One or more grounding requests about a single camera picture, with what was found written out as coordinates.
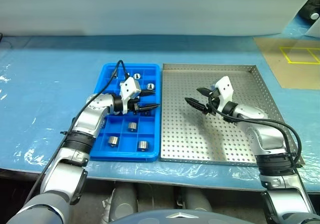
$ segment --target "perforated metal tray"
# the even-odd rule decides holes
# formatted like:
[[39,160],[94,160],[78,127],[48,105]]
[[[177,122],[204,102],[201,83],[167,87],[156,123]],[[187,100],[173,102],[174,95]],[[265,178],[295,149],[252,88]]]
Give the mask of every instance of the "perforated metal tray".
[[[210,88],[226,75],[234,88],[234,102],[261,108],[270,118],[283,121],[256,66],[164,64],[162,161],[256,166],[249,141],[238,127],[206,116],[185,102],[185,97],[193,97],[206,104],[207,98],[196,89]],[[289,142],[291,150],[296,151],[291,135]]]

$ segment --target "blue plastic tray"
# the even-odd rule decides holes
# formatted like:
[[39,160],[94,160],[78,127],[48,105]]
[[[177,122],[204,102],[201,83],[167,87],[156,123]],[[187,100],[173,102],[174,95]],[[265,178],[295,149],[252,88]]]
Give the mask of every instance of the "blue plastic tray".
[[[105,64],[100,73],[94,92],[99,92],[109,80],[116,64]],[[161,74],[160,68],[156,64],[125,64],[130,76],[139,73],[141,78],[138,80],[141,89],[146,89],[148,83],[155,85],[155,95],[141,97],[141,106],[151,103],[161,104]],[[120,65],[117,78],[114,78],[104,93],[120,94],[120,82],[124,81],[124,71]],[[114,161],[155,161],[160,148],[160,114],[161,107],[152,110],[149,116],[141,113],[133,114],[128,112],[125,115],[109,115],[105,118],[105,126],[101,129],[91,151],[92,160],[114,160]],[[137,123],[137,132],[128,131],[128,123]],[[117,147],[108,144],[109,136],[119,137]],[[148,141],[148,149],[144,152],[138,151],[138,142]]]

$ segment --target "blue tabletop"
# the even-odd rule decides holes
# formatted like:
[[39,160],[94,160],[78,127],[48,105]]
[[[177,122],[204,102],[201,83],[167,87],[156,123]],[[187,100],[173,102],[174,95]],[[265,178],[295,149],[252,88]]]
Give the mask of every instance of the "blue tabletop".
[[[301,38],[289,25],[271,37]],[[40,172],[72,117],[93,92],[105,63],[256,65],[284,120],[303,142],[300,173],[320,192],[320,92],[282,89],[252,37],[4,37],[0,43],[0,168]],[[188,163],[90,161],[90,177],[195,187],[262,190],[258,169]]]

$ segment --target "white object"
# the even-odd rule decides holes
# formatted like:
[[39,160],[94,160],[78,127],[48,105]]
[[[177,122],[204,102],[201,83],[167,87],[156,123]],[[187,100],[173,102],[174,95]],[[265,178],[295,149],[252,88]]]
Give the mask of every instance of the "white object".
[[234,93],[234,89],[232,88],[230,79],[228,76],[224,76],[217,83],[215,83],[214,88],[217,88],[220,92],[219,99],[220,103],[218,106],[218,111],[222,112],[225,105],[232,101],[232,95]]
[[0,0],[5,35],[281,32],[307,0]]
[[130,99],[136,98],[141,93],[141,88],[139,82],[134,80],[134,78],[129,77],[120,88],[120,96],[122,100],[123,110],[122,113],[126,114],[128,112],[128,101]]
[[319,18],[319,14],[318,13],[313,13],[310,15],[310,18],[313,20],[316,20],[317,18]]

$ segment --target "small metal part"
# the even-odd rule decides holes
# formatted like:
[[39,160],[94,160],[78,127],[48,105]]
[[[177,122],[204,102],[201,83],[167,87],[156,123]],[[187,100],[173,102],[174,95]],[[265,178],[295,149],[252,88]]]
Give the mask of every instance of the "small metal part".
[[108,143],[109,143],[110,146],[112,146],[112,147],[118,146],[119,138],[118,138],[118,137],[115,137],[115,136],[110,136],[110,137],[109,137],[109,140],[108,140]]
[[146,85],[147,87],[147,90],[154,90],[155,89],[155,85],[153,84],[153,83],[148,83],[147,85]]
[[139,73],[135,73],[135,74],[133,75],[133,78],[134,78],[134,79],[140,79],[140,78],[141,78],[141,75],[140,75]]
[[136,131],[137,131],[137,123],[135,123],[135,122],[130,122],[130,123],[128,124],[128,130],[129,130],[130,132],[136,132]]
[[149,143],[147,141],[139,141],[138,143],[138,150],[144,152],[148,149]]

